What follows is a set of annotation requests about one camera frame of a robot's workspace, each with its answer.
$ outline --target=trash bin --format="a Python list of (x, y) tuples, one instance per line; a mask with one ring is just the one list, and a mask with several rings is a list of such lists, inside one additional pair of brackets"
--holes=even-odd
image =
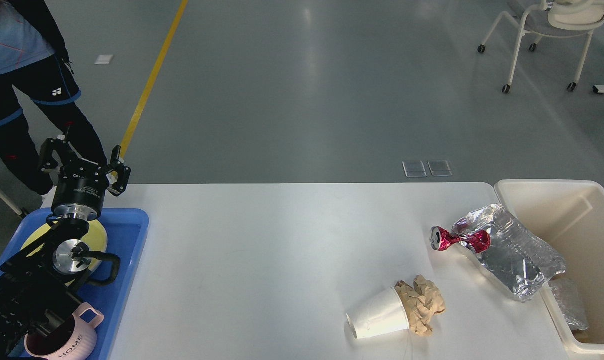
[(581, 180), (502, 180), (500, 202), (566, 259), (590, 328), (576, 339), (551, 289), (540, 292), (564, 346), (579, 354), (604, 354), (604, 188)]

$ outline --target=blue shirt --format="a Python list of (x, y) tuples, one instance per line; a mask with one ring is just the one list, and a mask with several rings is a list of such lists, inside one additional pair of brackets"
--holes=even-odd
[(0, 0), (0, 75), (53, 54), (42, 35), (11, 4)]

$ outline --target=pink mug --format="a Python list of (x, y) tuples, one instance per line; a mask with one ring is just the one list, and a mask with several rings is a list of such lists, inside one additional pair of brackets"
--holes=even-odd
[[(89, 323), (82, 315), (91, 310), (95, 317)], [(85, 360), (96, 348), (96, 328), (104, 320), (104, 315), (91, 304), (83, 303), (59, 328), (43, 337), (29, 333), (24, 338), (24, 347), (28, 355), (47, 360)]]

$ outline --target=yellow floor line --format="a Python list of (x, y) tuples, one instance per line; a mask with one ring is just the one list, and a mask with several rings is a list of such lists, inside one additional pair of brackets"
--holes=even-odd
[(182, 0), (180, 8), (178, 9), (178, 13), (173, 19), (171, 29), (166, 35), (164, 45), (162, 45), (162, 50), (160, 50), (160, 55), (158, 55), (157, 59), (155, 60), (155, 65), (153, 66), (153, 70), (151, 71), (151, 76), (149, 76), (146, 82), (146, 86), (144, 87), (142, 96), (140, 96), (140, 101), (137, 103), (137, 107), (135, 108), (135, 112), (133, 112), (133, 117), (131, 118), (131, 122), (128, 124), (128, 128), (124, 133), (124, 138), (122, 139), (122, 143), (120, 144), (122, 146), (122, 149), (119, 153), (119, 156), (121, 158), (124, 158), (124, 155), (126, 155), (129, 145), (131, 144), (133, 134), (136, 132), (136, 128), (138, 127), (138, 123), (140, 122), (140, 117), (142, 117), (142, 112), (144, 112), (144, 108), (147, 106), (147, 101), (149, 100), (151, 91), (153, 91), (153, 86), (156, 84), (156, 79), (158, 79), (158, 74), (160, 73), (160, 69), (162, 69), (162, 64), (165, 62), (165, 57), (167, 57), (169, 47), (171, 46), (171, 42), (174, 40), (174, 35), (176, 34), (176, 30), (180, 25), (180, 20), (182, 20), (184, 9), (186, 9), (186, 5), (188, 4), (188, 2), (189, 0)]

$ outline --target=paper cup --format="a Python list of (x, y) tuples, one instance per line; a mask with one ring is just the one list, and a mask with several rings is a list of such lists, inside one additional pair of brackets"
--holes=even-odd
[[(81, 316), (89, 310), (95, 317), (87, 323)], [(96, 348), (96, 328), (103, 320), (104, 315), (100, 311), (89, 303), (83, 303), (75, 310), (73, 316), (48, 337), (41, 337), (37, 333), (26, 335), (24, 347), (28, 355), (35, 358), (85, 360)]]
[(396, 289), (389, 287), (346, 314), (356, 339), (368, 339), (409, 329), (409, 319)]

